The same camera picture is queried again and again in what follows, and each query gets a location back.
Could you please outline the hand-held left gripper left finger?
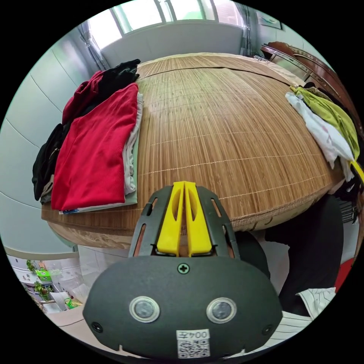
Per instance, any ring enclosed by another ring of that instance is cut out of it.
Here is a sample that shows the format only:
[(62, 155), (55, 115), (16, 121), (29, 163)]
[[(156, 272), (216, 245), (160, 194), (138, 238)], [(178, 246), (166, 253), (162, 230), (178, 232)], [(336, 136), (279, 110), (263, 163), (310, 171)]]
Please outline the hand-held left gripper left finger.
[(172, 186), (157, 242), (159, 255), (179, 255), (184, 208), (184, 185), (184, 181), (179, 181)]

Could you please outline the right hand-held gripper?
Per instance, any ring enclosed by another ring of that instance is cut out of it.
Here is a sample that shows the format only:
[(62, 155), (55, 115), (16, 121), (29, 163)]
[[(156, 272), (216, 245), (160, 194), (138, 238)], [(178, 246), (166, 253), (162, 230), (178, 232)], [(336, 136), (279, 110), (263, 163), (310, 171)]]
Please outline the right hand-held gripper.
[(344, 181), (337, 190), (337, 199), (339, 201), (343, 223), (354, 224), (358, 217), (357, 198), (359, 194), (359, 179), (361, 182), (364, 182), (364, 172), (360, 164), (355, 160), (351, 161), (351, 170), (358, 177), (352, 178), (349, 182)]

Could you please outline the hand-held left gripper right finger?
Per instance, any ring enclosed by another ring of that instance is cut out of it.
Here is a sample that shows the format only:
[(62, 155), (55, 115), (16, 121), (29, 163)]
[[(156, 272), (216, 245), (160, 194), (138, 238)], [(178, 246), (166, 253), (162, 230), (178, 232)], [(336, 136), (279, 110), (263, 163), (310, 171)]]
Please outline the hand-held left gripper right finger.
[(201, 256), (210, 254), (212, 243), (194, 182), (184, 182), (184, 195), (188, 255)]

